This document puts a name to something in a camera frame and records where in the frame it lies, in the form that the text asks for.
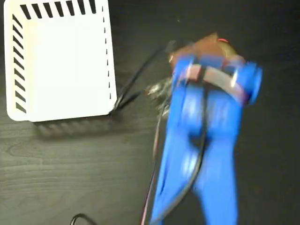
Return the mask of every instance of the white plastic box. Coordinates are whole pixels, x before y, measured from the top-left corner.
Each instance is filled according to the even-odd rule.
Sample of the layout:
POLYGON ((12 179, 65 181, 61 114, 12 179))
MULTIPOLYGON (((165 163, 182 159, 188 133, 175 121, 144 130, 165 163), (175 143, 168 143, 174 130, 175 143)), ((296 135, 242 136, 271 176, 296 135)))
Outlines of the white plastic box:
POLYGON ((113 109, 107 0, 6 0, 4 33, 11 119, 60 120, 113 109))

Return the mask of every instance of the black wire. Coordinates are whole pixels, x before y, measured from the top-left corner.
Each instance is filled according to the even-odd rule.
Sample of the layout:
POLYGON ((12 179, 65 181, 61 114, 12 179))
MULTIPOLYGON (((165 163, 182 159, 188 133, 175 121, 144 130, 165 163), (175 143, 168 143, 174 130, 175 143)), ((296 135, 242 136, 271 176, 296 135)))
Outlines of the black wire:
POLYGON ((203 156, 205 153, 205 145, 207 140, 207 96, 208 96, 208 90, 203 85, 203 99, 202 99, 202 133, 201 133, 201 146, 200 151, 197 157, 197 161, 192 173, 191 178, 189 179, 186 186, 182 189, 182 191, 176 196, 176 198, 173 200, 173 202, 169 205, 167 209, 165 209, 159 216, 150 223, 150 225, 158 225, 160 221, 165 219, 170 212, 172 212, 182 201, 182 199, 187 195, 187 193, 190 191, 190 189, 193 187, 194 182, 196 181, 198 174, 200 172, 202 162, 203 162, 203 156))
POLYGON ((116 104, 114 106, 113 111, 117 110, 121 104, 121 102, 123 101, 124 97, 127 95, 127 93, 129 92, 129 90, 132 88, 132 86, 134 85, 135 81, 137 80, 137 78, 142 74, 142 72, 144 71, 144 69, 161 53, 163 52, 163 50, 165 50, 165 46, 162 46, 160 48, 158 48, 144 63, 143 65, 140 67, 140 69, 127 81, 127 83, 124 85, 124 87, 121 90, 120 96, 118 97, 116 104))
MULTIPOLYGON (((183 40, 179 40, 179 41, 170 41, 166 45, 163 45, 162 47, 158 48, 152 55, 150 55, 150 57, 139 68, 139 70, 123 86, 123 88, 121 89, 121 92, 120 92, 120 96, 118 97, 118 99, 114 105, 114 109, 112 111, 116 111, 116 110, 120 109, 121 102, 124 100, 125 96, 128 94, 128 92, 130 91, 130 89, 132 88, 132 86, 134 85, 136 80, 139 78, 139 76, 141 76, 142 72, 147 68, 147 66, 149 64, 151 64, 156 59, 156 57, 160 53, 174 52, 175 50, 185 46, 186 44, 191 45, 191 44, 193 44, 193 41, 191 41, 189 39, 187 39, 187 40, 183 39, 183 40)), ((139 91, 139 92, 133 94, 131 97, 129 97, 128 100, 126 100, 126 104, 123 105, 122 108, 124 108, 129 103, 134 101, 138 96, 140 96, 142 94, 142 92, 143 92, 143 90, 139 91)))
POLYGON ((78 218, 82 218, 84 219, 86 222, 88 222, 90 225, 97 225, 95 221, 93 221, 91 218, 89 218, 87 215, 83 214, 83 213, 78 213, 76 214, 72 220, 70 225, 75 225, 75 222, 78 218))

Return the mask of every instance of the wood grain surface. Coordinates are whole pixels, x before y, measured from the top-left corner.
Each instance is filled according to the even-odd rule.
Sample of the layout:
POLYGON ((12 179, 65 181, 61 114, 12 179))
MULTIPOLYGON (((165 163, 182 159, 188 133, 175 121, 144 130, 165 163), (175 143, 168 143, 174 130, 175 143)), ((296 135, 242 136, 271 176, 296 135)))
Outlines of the wood grain surface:
MULTIPOLYGON (((215 31, 264 68, 235 150, 239 224, 299 224, 299 8, 279 0, 109 0, 109 6, 118 85, 158 46, 215 31)), ((0 36, 0 224, 68 225, 78 212, 99 225, 138 224, 152 167, 151 102, 142 97, 115 117, 14 122, 6 113, 0 36)), ((161 56, 135 90, 169 75, 161 56)), ((199 203, 189 196, 166 224, 203 224, 199 203)))

